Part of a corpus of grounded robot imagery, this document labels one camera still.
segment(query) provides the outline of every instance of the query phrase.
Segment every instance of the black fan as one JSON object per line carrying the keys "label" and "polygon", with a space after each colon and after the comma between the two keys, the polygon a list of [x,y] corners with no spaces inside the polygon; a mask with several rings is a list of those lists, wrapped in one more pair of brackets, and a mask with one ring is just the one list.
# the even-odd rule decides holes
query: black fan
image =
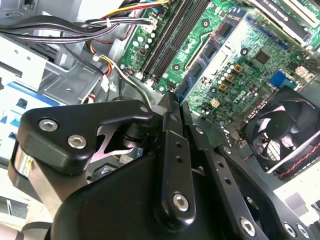
{"label": "black fan", "polygon": [[[278,173],[285,173],[319,143],[320,138],[316,137],[305,144],[320,130],[319,116],[317,107],[292,89],[284,88],[247,123],[242,133],[265,171],[296,151],[277,169]],[[309,162],[306,159],[296,170]]]}

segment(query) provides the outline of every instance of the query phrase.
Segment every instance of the green circuit board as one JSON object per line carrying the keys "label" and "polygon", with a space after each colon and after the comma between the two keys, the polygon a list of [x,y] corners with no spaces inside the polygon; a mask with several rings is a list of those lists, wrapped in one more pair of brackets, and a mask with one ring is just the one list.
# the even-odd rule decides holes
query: green circuit board
{"label": "green circuit board", "polygon": [[152,49],[155,47],[162,32],[165,30],[166,24],[168,24],[168,21],[174,14],[177,5],[177,0],[167,4],[165,6],[166,12],[161,19],[154,15],[152,9],[147,9],[145,11],[143,17],[152,19],[153,25],[148,27],[136,27],[134,34],[126,46],[120,64],[123,64],[126,68],[131,69],[135,73],[138,73],[141,70],[142,65],[151,54]]}
{"label": "green circuit board", "polygon": [[[260,18],[257,12],[251,17]],[[308,56],[293,42],[287,43],[288,49],[284,49],[247,21],[239,28],[242,35],[230,39],[233,42],[230,45],[240,47],[235,48],[228,64],[214,78],[203,76],[187,98],[196,115],[226,127],[237,126],[254,115],[277,91],[269,84],[269,79],[279,70],[291,73],[291,66],[300,65]],[[247,49],[247,53],[241,55],[243,49]],[[290,81],[285,84],[292,88],[297,86]]]}
{"label": "green circuit board", "polygon": [[[317,7],[308,0],[298,1],[320,20],[320,11]],[[303,48],[258,9],[244,7],[233,0],[210,0],[175,56],[170,60],[168,67],[163,69],[164,74],[154,77],[149,72],[144,72],[144,66],[153,56],[158,41],[177,13],[178,3],[178,0],[170,2],[161,18],[156,17],[153,10],[147,10],[144,17],[156,19],[154,29],[138,26],[120,60],[124,69],[132,70],[136,77],[144,82],[153,83],[152,87],[158,93],[164,94],[171,91],[181,95],[183,91],[179,93],[179,89],[185,88],[189,93],[183,94],[184,97],[179,100],[181,103],[187,100],[194,114],[209,122],[237,129],[237,126],[250,119],[266,104],[268,98],[278,91],[279,86],[270,84],[273,76],[276,74],[286,76],[282,85],[292,89],[299,89],[306,83],[296,75],[295,71],[311,56],[310,51],[308,52],[310,48]],[[191,72],[195,71],[195,66],[200,65],[199,63],[203,60],[201,56],[208,48],[208,44],[223,27],[222,24],[226,22],[229,12],[234,8],[247,13],[242,20],[237,17],[232,19],[241,23],[241,31],[237,32],[236,37],[230,38],[228,33],[224,39],[226,45],[216,46],[217,54],[210,61],[219,67],[213,67],[206,62],[204,67],[209,70],[201,67],[198,69],[200,76],[190,77]],[[293,12],[283,6],[281,8],[298,24],[304,25]],[[186,19],[182,18],[181,26],[184,25],[183,21]],[[316,28],[306,27],[305,30],[310,33],[307,45],[317,49],[320,46],[320,25]],[[170,48],[170,41],[176,39],[178,33],[178,30],[172,32],[167,43],[169,47],[164,47],[159,56],[166,54],[165,50]],[[221,54],[220,48],[226,53],[226,57]],[[159,61],[155,61],[153,70],[158,67]]]}
{"label": "green circuit board", "polygon": [[225,18],[229,8],[235,4],[232,1],[220,2],[219,0],[212,0],[212,3],[198,20],[164,75],[159,79],[155,87],[157,91],[166,93],[174,90],[174,86],[183,81],[199,48],[203,46],[210,35],[217,29]]}

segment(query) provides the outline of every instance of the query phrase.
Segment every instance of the motherboard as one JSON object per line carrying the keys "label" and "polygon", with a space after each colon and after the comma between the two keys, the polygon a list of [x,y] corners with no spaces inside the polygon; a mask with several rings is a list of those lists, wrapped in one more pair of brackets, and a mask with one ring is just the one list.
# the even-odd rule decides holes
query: motherboard
{"label": "motherboard", "polygon": [[171,0],[143,15],[120,64],[198,117],[237,130],[283,86],[317,73],[320,6],[308,0]]}

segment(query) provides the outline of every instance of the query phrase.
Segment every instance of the memory module slot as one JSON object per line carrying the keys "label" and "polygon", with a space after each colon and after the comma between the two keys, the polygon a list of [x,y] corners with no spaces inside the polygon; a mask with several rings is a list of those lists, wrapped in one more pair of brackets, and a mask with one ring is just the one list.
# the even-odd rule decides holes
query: memory module slot
{"label": "memory module slot", "polygon": [[172,40],[169,48],[166,50],[165,54],[162,55],[162,58],[158,61],[160,64],[157,66],[153,66],[155,72],[153,73],[154,79],[159,79],[167,70],[168,66],[176,56],[177,52],[185,42],[186,38],[192,31],[192,29],[197,24],[199,18],[206,10],[209,5],[210,0],[198,0],[193,8],[190,10],[188,15],[186,16],[186,20],[183,24],[183,28],[181,28],[175,35],[175,38]]}
{"label": "memory module slot", "polygon": [[172,19],[168,22],[166,26],[166,31],[163,33],[163,36],[158,41],[156,48],[152,51],[149,59],[143,64],[141,71],[144,74],[148,74],[149,71],[153,68],[155,62],[159,59],[159,56],[163,52],[164,48],[168,45],[172,34],[177,29],[177,26],[180,26],[180,22],[184,18],[188,9],[192,6],[194,0],[181,0],[177,11],[173,14]]}

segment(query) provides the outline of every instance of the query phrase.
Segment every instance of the black bracket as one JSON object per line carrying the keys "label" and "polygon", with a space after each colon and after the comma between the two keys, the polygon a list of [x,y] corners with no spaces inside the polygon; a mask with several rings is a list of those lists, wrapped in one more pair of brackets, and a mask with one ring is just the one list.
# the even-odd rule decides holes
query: black bracket
{"label": "black bracket", "polygon": [[[147,124],[152,117],[151,109],[138,100],[33,109],[22,116],[17,141],[27,155],[57,171],[80,174],[99,151],[96,148],[100,127],[108,130],[104,140],[107,146],[119,127]],[[56,130],[43,130],[42,120],[53,120]],[[69,137],[74,135],[84,138],[85,146],[81,149],[68,144]]]}

